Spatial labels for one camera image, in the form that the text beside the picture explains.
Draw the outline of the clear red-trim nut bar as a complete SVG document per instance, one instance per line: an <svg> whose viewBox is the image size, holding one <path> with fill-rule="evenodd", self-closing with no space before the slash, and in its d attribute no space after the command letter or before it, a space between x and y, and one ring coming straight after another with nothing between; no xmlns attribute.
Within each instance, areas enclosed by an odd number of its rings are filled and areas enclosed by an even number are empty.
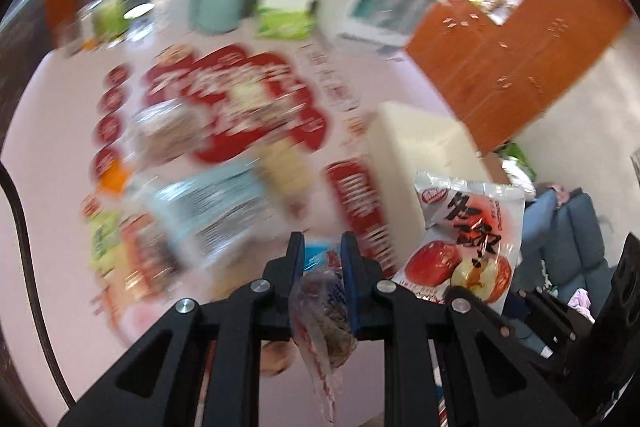
<svg viewBox="0 0 640 427"><path fill-rule="evenodd" d="M303 273L288 296L288 318L322 416L333 426L341 367L357 347L349 324L340 247L329 243L305 247Z"/></svg>

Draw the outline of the large white-blue snack bag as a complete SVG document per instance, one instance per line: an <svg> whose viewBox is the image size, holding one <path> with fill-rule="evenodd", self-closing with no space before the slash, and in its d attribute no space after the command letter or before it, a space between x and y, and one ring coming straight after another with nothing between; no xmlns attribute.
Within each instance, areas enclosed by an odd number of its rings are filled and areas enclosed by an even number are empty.
<svg viewBox="0 0 640 427"><path fill-rule="evenodd" d="M137 173L126 195L151 213L186 269L228 265L247 242L279 233L279 217L251 160L230 160L168 184Z"/></svg>

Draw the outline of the red-edged barcode snack pack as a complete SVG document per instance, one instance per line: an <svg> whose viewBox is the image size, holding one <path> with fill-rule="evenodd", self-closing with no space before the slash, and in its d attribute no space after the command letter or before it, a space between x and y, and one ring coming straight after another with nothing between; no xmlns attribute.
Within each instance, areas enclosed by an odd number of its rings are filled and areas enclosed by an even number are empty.
<svg viewBox="0 0 640 427"><path fill-rule="evenodd" d="M157 222L146 213L122 221L125 289L134 300L149 300L171 290L179 273L176 257Z"/></svg>

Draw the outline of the apple print snack bag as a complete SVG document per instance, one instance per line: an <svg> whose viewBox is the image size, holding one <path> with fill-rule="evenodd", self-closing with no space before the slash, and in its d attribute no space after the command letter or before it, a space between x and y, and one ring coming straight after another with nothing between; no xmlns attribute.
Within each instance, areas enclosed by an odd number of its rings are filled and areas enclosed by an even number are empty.
<svg viewBox="0 0 640 427"><path fill-rule="evenodd" d="M424 235L393 282L432 303L461 287L500 313L521 258L524 191L425 171L414 189Z"/></svg>

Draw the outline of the green snack pouch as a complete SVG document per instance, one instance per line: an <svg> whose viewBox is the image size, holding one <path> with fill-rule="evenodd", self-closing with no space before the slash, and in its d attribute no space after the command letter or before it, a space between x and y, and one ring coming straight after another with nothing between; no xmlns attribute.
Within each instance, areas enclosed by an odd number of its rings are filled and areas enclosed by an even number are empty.
<svg viewBox="0 0 640 427"><path fill-rule="evenodd" d="M115 269L116 254L120 243L120 213L114 210L100 210L89 218L90 263L99 275Z"/></svg>

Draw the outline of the brown bread slice pack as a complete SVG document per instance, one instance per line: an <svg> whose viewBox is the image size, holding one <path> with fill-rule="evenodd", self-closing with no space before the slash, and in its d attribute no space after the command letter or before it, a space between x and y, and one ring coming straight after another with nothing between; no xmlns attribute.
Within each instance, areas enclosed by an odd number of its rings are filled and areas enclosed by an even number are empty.
<svg viewBox="0 0 640 427"><path fill-rule="evenodd" d="M190 104L168 100L141 109L129 129L132 157L139 168L165 165L197 150L205 121Z"/></svg>

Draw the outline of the blue sofa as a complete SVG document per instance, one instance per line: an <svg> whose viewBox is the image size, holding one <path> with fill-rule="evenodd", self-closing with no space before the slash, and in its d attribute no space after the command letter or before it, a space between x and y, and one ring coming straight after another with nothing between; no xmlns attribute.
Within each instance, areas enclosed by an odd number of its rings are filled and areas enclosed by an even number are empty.
<svg viewBox="0 0 640 427"><path fill-rule="evenodd" d="M603 236L591 197L580 188L560 206L556 192L540 193L524 212L522 262L514 270L512 291L549 288L568 303L587 291L596 317L611 290L614 269L605 259Z"/></svg>

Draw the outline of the pink printed table mat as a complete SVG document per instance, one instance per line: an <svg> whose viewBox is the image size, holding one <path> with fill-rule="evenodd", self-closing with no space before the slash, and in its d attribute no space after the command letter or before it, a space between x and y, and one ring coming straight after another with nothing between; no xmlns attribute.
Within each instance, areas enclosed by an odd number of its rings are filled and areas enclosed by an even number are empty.
<svg viewBox="0 0 640 427"><path fill-rule="evenodd" d="M174 98L202 115L205 138L192 153L139 168L132 118ZM404 263L423 230L400 235L388 224L366 139L387 101L454 118L406 54L350 53L321 37L264 40L251 20L216 37L173 23L134 43L49 53L17 105L1 160L24 208L44 323L72 395L83 395L179 299L206 303L257 279L294 231L334 243L352 230L384 267ZM92 269L89 218L114 210L122 224L145 212L126 195L135 174L177 182L253 160L260 141L281 138L304 154L312 187L298 212L268 188L277 235L247 242L228 265L187 269L149 300L125 289L122 239L115 269Z"/></svg>

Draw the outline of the white plastic storage bin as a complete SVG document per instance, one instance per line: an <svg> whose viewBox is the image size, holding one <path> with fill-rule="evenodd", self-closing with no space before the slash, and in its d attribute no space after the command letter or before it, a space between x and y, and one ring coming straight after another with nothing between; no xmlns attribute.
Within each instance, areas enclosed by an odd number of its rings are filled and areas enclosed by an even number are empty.
<svg viewBox="0 0 640 427"><path fill-rule="evenodd" d="M490 179L469 132L451 117L387 101L375 111L366 139L385 217L400 235L423 230L413 188L419 171L470 181Z"/></svg>

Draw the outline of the green tissue pack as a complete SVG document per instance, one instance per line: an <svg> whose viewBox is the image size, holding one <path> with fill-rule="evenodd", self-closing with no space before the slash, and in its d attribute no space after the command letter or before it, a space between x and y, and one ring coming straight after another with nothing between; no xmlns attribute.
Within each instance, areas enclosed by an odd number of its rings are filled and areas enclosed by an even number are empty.
<svg viewBox="0 0 640 427"><path fill-rule="evenodd" d="M314 0L256 0L257 37L304 40L314 31Z"/></svg>

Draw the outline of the orange wooden cabinet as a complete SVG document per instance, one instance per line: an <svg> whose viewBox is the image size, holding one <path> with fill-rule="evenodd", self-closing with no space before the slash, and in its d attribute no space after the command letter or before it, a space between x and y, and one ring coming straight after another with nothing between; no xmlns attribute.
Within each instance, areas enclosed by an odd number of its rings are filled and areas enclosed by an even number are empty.
<svg viewBox="0 0 640 427"><path fill-rule="evenodd" d="M497 25L469 3L445 0L407 53L488 153L581 80L631 15L624 0L523 0Z"/></svg>

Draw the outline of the teal cylindrical canister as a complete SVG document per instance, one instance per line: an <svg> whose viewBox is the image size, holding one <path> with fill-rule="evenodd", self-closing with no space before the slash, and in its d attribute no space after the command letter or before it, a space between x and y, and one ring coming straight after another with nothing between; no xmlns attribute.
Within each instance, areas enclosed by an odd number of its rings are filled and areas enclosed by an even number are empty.
<svg viewBox="0 0 640 427"><path fill-rule="evenodd" d="M221 35L239 27L244 0L191 0L190 22L204 35Z"/></svg>

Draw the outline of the green label bottle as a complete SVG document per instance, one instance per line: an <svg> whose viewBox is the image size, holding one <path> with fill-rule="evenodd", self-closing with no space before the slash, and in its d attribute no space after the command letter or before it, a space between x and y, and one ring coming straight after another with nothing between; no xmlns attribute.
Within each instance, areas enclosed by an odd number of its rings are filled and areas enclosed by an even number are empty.
<svg viewBox="0 0 640 427"><path fill-rule="evenodd" d="M94 26L100 41L113 41L128 29L125 13L129 0L101 0L94 9Z"/></svg>

